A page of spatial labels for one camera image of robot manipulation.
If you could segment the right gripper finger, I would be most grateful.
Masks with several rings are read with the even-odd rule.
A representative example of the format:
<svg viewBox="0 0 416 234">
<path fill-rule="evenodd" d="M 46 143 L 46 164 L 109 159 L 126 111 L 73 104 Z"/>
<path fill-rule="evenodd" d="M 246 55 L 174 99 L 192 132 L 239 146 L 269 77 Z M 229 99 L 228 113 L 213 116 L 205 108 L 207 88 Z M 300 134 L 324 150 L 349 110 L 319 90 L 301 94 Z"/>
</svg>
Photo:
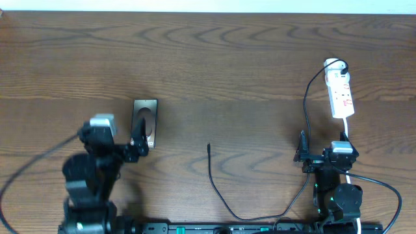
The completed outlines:
<svg viewBox="0 0 416 234">
<path fill-rule="evenodd" d="M 346 135 L 346 133 L 345 133 L 345 132 L 340 132 L 340 141 L 341 141 L 341 142 L 347 142 L 347 143 L 349 143 L 349 144 L 350 144 L 350 140 L 349 140 L 349 138 L 347 137 L 347 135 Z"/>
<path fill-rule="evenodd" d="M 300 132 L 299 142 L 296 152 L 294 154 L 294 162 L 304 162 L 309 158 L 309 148 L 307 145 L 306 134 L 304 131 Z"/>
</svg>

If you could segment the Galaxy smartphone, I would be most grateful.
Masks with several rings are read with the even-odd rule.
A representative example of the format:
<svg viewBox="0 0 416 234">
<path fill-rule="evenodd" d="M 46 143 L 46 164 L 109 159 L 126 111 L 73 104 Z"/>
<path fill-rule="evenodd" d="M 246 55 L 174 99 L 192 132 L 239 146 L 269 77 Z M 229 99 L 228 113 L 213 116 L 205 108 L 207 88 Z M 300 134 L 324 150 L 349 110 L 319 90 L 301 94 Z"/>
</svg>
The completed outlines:
<svg viewBox="0 0 416 234">
<path fill-rule="evenodd" d="M 136 99 L 133 102 L 133 113 L 131 122 L 131 142 L 133 138 L 140 132 L 140 123 L 146 121 L 146 138 L 149 149 L 156 146 L 156 130 L 157 130 L 157 99 Z"/>
</svg>

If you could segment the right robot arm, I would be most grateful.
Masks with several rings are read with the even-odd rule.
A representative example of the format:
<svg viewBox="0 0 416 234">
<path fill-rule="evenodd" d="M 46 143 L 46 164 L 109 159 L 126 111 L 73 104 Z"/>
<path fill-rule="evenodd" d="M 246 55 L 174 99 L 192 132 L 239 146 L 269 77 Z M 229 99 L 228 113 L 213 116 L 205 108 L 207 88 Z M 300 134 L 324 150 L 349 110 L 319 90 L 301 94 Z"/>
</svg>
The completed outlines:
<svg viewBox="0 0 416 234">
<path fill-rule="evenodd" d="M 311 231 L 357 232 L 354 223 L 361 216 L 363 191 L 358 185 L 341 182 L 341 175 L 352 168 L 358 156 L 345 133 L 341 133 L 340 140 L 331 142 L 320 155 L 309 152 L 306 134 L 300 133 L 294 161 L 303 163 L 303 173 L 315 175 L 313 203 L 319 218 L 310 225 Z"/>
</svg>

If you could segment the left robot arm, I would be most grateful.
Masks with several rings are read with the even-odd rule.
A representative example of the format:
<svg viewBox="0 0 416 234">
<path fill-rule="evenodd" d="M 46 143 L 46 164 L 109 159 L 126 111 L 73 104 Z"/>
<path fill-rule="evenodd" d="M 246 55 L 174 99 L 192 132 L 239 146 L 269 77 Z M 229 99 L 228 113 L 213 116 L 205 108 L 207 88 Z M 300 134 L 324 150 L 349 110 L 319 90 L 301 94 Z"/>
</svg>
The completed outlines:
<svg viewBox="0 0 416 234">
<path fill-rule="evenodd" d="M 118 216 L 109 198 L 124 163 L 136 163 L 149 153 L 146 120 L 139 120 L 127 144 L 116 144 L 114 135 L 112 114 L 97 114 L 78 130 L 77 136 L 86 151 L 72 155 L 62 166 L 68 198 L 59 233 L 142 231 L 142 226 L 130 216 Z"/>
</svg>

